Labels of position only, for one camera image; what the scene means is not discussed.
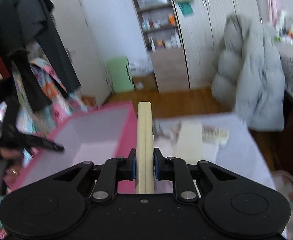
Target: pink box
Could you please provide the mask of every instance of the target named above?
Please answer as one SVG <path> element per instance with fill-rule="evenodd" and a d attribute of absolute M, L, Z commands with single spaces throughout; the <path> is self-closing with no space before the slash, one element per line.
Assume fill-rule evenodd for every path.
<path fill-rule="evenodd" d="M 24 187 L 83 161 L 104 164 L 116 156 L 127 157 L 136 148 L 137 118 L 131 102 L 107 104 L 90 113 L 68 118 L 48 137 L 64 146 L 64 153 L 40 151 L 22 170 L 12 190 Z M 119 193 L 134 193 L 134 181 L 121 181 Z"/>

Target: white wardrobe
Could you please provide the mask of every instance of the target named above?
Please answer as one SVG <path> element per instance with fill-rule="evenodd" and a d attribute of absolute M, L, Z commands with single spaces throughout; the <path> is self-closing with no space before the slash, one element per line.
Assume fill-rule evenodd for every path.
<path fill-rule="evenodd" d="M 210 85 L 217 71 L 219 46 L 229 14 L 258 17 L 256 0 L 194 0 L 193 14 L 176 12 L 184 44 L 191 89 Z"/>

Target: down jacket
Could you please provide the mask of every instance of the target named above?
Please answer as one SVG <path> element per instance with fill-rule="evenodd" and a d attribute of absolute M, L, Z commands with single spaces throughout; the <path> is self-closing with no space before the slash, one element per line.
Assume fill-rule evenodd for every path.
<path fill-rule="evenodd" d="M 284 73 L 266 28 L 259 21 L 230 15 L 224 45 L 213 97 L 232 108 L 250 129 L 283 130 Z"/>

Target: screw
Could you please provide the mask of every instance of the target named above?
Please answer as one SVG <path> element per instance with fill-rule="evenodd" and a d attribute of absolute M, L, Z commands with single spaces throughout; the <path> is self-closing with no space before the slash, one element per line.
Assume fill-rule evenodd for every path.
<path fill-rule="evenodd" d="M 181 193 L 181 197 L 184 199 L 194 199 L 196 198 L 196 193 L 194 193 L 193 191 L 183 191 Z"/>
<path fill-rule="evenodd" d="M 106 199 L 109 196 L 109 194 L 105 191 L 97 191 L 97 192 L 94 192 L 92 196 L 95 199 Z"/>

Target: wooden shelf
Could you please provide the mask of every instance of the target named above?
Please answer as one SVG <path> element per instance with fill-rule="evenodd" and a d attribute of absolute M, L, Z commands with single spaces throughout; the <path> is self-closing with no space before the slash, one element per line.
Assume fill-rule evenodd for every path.
<path fill-rule="evenodd" d="M 155 6 L 145 7 L 145 8 L 136 8 L 136 12 L 143 13 L 143 12 L 166 8 L 166 7 L 172 7 L 172 3 L 165 3 L 165 4 L 160 4 L 160 5 L 155 5 Z"/>
<path fill-rule="evenodd" d="M 173 28 L 176 28 L 176 27 L 177 27 L 176 24 L 175 25 L 167 24 L 167 25 L 161 26 L 160 28 L 153 28 L 153 29 L 150 29 L 150 30 L 145 30 L 145 31 L 143 31 L 143 33 L 152 33 L 152 32 L 157 32 L 157 31 L 173 29 Z"/>

